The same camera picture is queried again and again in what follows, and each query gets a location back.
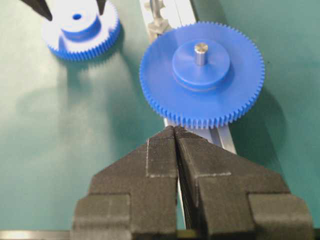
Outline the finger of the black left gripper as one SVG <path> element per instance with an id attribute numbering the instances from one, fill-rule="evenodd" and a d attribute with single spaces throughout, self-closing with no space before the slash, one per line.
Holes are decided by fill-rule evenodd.
<path id="1" fill-rule="evenodd" d="M 52 13 L 45 0 L 21 0 L 23 3 L 31 7 L 36 13 L 46 18 L 48 21 L 53 20 Z"/>
<path id="2" fill-rule="evenodd" d="M 107 0 L 96 0 L 100 16 L 102 16 L 104 13 L 106 2 Z"/>

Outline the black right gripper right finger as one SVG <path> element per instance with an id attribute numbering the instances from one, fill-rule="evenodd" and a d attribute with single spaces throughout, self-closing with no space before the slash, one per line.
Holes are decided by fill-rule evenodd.
<path id="1" fill-rule="evenodd" d="M 283 177 L 174 129 L 192 224 L 210 240 L 311 240 L 313 221 Z"/>

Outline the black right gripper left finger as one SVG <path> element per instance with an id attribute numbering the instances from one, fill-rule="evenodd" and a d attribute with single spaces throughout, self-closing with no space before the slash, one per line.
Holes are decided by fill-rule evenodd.
<path id="1" fill-rule="evenodd" d="M 177 156 L 171 126 L 98 172 L 74 211 L 74 240 L 174 240 Z"/>

